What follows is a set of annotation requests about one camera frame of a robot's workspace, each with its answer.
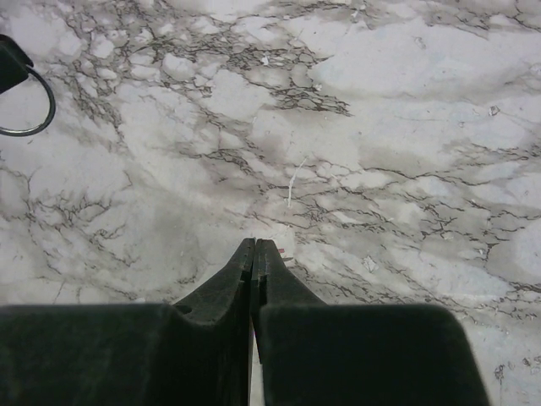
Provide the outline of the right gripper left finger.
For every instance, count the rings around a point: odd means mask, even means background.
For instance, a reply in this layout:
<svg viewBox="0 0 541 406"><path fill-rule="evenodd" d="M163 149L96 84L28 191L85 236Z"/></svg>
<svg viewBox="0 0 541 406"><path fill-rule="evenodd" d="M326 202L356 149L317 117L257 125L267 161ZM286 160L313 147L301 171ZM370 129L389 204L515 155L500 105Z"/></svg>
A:
<svg viewBox="0 0 541 406"><path fill-rule="evenodd" d="M248 404L254 251L175 304L2 307L2 404Z"/></svg>

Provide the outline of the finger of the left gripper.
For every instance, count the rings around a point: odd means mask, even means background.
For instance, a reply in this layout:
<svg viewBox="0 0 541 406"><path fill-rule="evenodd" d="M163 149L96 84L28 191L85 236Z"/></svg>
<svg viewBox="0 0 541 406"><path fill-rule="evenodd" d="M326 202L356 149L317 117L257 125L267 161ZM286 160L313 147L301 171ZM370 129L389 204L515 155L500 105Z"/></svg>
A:
<svg viewBox="0 0 541 406"><path fill-rule="evenodd" d="M22 48L9 36L0 35L0 93L4 93L29 78L28 67L34 64Z"/></svg>

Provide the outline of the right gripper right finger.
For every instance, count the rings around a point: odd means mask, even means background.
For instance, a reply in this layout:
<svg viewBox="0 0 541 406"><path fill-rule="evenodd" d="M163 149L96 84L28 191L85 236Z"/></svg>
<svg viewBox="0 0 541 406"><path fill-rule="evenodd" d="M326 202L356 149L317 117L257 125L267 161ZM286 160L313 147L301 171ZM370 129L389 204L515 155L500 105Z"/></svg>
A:
<svg viewBox="0 0 541 406"><path fill-rule="evenodd" d="M274 242L255 245L253 317L268 405L486 405L462 326L430 304L324 303Z"/></svg>

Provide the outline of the pink strap keyring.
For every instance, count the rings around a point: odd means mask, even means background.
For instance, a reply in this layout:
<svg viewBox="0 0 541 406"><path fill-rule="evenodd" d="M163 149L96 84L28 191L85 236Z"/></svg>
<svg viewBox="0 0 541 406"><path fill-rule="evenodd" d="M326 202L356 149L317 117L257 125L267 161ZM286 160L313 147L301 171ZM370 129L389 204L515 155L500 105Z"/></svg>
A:
<svg viewBox="0 0 541 406"><path fill-rule="evenodd" d="M51 86L33 68L27 73L26 81L1 94L1 135L30 137L47 129L55 117Z"/></svg>

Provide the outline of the red tag key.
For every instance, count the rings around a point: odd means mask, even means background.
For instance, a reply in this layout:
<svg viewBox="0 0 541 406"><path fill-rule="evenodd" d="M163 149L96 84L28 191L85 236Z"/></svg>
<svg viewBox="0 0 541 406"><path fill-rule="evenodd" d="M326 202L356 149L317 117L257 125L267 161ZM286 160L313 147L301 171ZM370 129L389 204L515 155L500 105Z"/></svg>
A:
<svg viewBox="0 0 541 406"><path fill-rule="evenodd" d="M278 252L284 262L289 262L289 261L294 260L294 254L295 254L294 249L279 248Z"/></svg>

